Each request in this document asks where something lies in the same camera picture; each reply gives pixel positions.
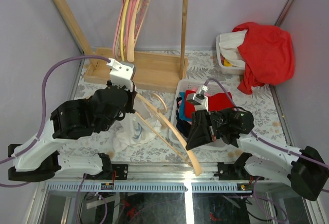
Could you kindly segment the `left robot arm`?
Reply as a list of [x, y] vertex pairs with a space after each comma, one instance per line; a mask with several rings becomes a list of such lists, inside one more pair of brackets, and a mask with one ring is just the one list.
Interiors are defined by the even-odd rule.
[[116, 122], [135, 112], [135, 86], [107, 83], [87, 99], [66, 101], [55, 109], [38, 138], [24, 144], [8, 146], [14, 156], [8, 170], [10, 181], [41, 182], [54, 177], [85, 177], [112, 180], [115, 171], [109, 155], [96, 153], [88, 157], [69, 156], [59, 149], [80, 138], [109, 130]]

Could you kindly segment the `peach plastic hanger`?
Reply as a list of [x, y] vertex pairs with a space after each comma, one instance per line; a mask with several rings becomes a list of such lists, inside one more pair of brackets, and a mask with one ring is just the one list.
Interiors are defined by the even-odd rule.
[[142, 119], [141, 115], [136, 111], [135, 114], [163, 141], [165, 142], [184, 162], [186, 162], [189, 166], [193, 167], [195, 176], [199, 176], [202, 173], [202, 167], [192, 151], [186, 150], [187, 142], [182, 137], [182, 135], [178, 132], [178, 130], [170, 123], [170, 121], [162, 114], [161, 111], [158, 111], [158, 108], [150, 103], [146, 98], [144, 98], [141, 94], [137, 93], [136, 99], [139, 99], [143, 102], [149, 110], [153, 113], [153, 115], [160, 121], [160, 123], [166, 126], [178, 139], [181, 143], [181, 146], [185, 150], [187, 156], [184, 157], [178, 150], [176, 150], [173, 146], [171, 146], [168, 141], [161, 136], [156, 130], [154, 130], [144, 119]]

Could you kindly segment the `white t shirt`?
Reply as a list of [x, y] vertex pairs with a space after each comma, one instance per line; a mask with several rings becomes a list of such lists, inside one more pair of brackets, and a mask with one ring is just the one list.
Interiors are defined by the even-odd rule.
[[156, 134], [147, 124], [158, 133], [161, 132], [160, 121], [151, 114], [145, 103], [136, 99], [134, 109], [136, 111], [134, 114], [126, 114], [125, 118], [119, 121], [122, 128], [116, 132], [113, 140], [115, 153], [121, 152], [129, 146], [136, 147], [152, 141]]

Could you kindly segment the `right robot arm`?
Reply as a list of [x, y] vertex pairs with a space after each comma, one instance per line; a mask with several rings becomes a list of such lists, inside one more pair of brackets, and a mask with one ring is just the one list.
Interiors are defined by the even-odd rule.
[[252, 113], [240, 107], [198, 110], [192, 114], [186, 149], [222, 139], [248, 156], [234, 167], [238, 179], [246, 180], [251, 175], [269, 178], [290, 186], [307, 200], [317, 200], [328, 180], [328, 165], [319, 152], [311, 146], [301, 149], [266, 141], [253, 128]]

